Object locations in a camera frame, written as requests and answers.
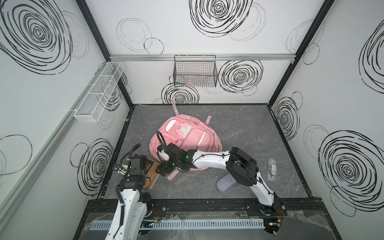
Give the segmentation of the brown book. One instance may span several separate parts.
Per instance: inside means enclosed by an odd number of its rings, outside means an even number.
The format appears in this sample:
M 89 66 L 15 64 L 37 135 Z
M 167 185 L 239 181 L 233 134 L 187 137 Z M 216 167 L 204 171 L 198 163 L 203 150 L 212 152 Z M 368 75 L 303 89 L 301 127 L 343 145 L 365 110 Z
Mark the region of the brown book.
M 159 163 L 147 158 L 147 167 L 145 170 L 146 183 L 143 189 L 151 189 L 155 184 L 159 174 L 156 172 Z

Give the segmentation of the pink student backpack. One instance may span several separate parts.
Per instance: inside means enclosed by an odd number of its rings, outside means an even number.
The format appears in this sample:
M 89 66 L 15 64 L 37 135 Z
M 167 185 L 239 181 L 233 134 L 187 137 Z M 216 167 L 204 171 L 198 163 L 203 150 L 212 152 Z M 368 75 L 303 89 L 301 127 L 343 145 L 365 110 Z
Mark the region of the pink student backpack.
M 174 144 L 185 151 L 224 152 L 219 136 L 209 126 L 210 116 L 202 122 L 195 117 L 179 114 L 175 104 L 173 108 L 175 116 L 166 120 L 150 141 L 150 153 L 155 160 L 161 163 L 156 155 L 158 146 L 167 147 L 169 144 Z M 167 175 L 168 179 L 171 180 L 177 173 L 179 171 L 175 170 Z

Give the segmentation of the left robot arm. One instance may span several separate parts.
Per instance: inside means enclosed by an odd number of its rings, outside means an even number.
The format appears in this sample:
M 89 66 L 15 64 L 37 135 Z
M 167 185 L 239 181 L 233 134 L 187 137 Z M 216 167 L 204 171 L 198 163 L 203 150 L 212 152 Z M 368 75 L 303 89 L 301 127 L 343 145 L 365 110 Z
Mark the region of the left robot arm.
M 117 173 L 123 174 L 122 180 L 116 185 L 118 205 L 107 233 L 107 240 L 136 240 L 145 216 L 149 213 L 151 197 L 141 192 L 146 184 L 145 155 L 134 155 L 115 166 Z

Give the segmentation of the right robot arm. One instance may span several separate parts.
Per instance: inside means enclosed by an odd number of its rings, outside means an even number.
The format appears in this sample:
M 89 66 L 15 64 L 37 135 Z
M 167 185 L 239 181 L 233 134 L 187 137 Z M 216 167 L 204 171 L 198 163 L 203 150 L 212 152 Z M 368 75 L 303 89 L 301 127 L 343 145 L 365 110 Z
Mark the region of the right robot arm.
M 266 215 L 283 214 L 280 198 L 263 180 L 257 161 L 243 150 L 233 147 L 220 153 L 199 150 L 182 150 L 174 144 L 159 146 L 156 155 L 161 164 L 156 172 L 165 177 L 175 170 L 188 172 L 193 169 L 215 168 L 226 170 L 237 183 L 250 187 Z

